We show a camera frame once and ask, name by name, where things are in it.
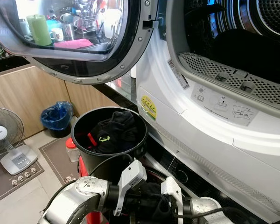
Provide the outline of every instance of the warning sticker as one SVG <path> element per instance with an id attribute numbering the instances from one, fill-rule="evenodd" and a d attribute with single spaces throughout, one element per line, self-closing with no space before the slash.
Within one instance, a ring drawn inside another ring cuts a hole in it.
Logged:
<path id="1" fill-rule="evenodd" d="M 183 75 L 176 69 L 176 67 L 174 66 L 173 61 L 172 61 L 171 59 L 168 61 L 168 64 L 169 64 L 171 70 L 173 71 L 173 73 L 175 74 L 175 77 L 177 78 L 177 80 L 178 80 L 179 84 L 182 86 L 182 88 L 183 88 L 184 90 L 186 90 L 187 88 L 189 88 L 190 85 L 189 85 L 188 81 L 186 80 L 185 76 L 183 76 Z"/>
<path id="2" fill-rule="evenodd" d="M 195 84 L 191 99 L 213 115 L 239 125 L 248 126 L 258 113 L 258 110 L 200 84 Z"/>
<path id="3" fill-rule="evenodd" d="M 157 117 L 157 109 L 153 101 L 148 96 L 143 96 L 141 98 L 142 109 L 148 114 L 153 120 Z"/>

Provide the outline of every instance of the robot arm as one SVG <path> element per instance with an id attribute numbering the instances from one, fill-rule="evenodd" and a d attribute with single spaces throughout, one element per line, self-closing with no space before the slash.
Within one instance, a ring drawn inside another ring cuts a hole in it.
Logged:
<path id="1" fill-rule="evenodd" d="M 128 190 L 137 189 L 145 182 L 146 178 L 145 168 L 138 160 L 134 160 L 122 172 L 118 186 L 110 185 L 108 181 L 92 176 L 81 177 L 56 196 L 38 224 L 79 224 L 92 211 L 114 210 L 114 215 L 119 216 L 124 205 L 130 207 L 129 203 L 132 199 L 127 193 Z M 197 215 L 220 208 L 219 203 L 211 198 L 195 198 L 190 201 L 183 201 L 181 188 L 172 177 L 168 177 L 161 184 L 160 193 L 170 196 L 176 201 L 178 215 Z M 139 202 L 145 202 L 146 200 L 148 199 L 145 197 L 139 197 Z M 139 203 L 139 206 L 144 204 L 149 206 L 149 203 Z M 210 216 L 205 218 L 209 224 L 232 224 L 222 212 L 218 212 L 215 217 L 215 219 Z M 183 224 L 183 218 L 178 218 L 178 224 Z"/>

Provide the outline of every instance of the fan guard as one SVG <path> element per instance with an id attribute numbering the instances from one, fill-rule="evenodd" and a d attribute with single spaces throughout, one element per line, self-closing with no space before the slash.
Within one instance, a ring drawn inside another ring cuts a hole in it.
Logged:
<path id="1" fill-rule="evenodd" d="M 0 140 L 0 154 L 12 149 L 21 141 L 24 134 L 24 125 L 22 120 L 14 112 L 0 108 L 0 126 L 7 129 L 6 138 Z"/>

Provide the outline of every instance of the dryer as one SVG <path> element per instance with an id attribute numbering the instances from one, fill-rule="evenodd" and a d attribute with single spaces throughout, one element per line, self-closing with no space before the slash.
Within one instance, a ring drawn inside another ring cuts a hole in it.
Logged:
<path id="1" fill-rule="evenodd" d="M 137 63 L 154 137 L 243 207 L 280 220 L 280 1 L 0 0 L 0 44 L 78 84 Z"/>

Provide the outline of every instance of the green candle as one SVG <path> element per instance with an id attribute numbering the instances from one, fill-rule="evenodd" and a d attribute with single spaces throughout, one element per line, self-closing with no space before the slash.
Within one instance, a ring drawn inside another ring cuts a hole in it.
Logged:
<path id="1" fill-rule="evenodd" d="M 47 46 L 52 43 L 44 15 L 29 15 L 27 21 L 36 44 Z"/>

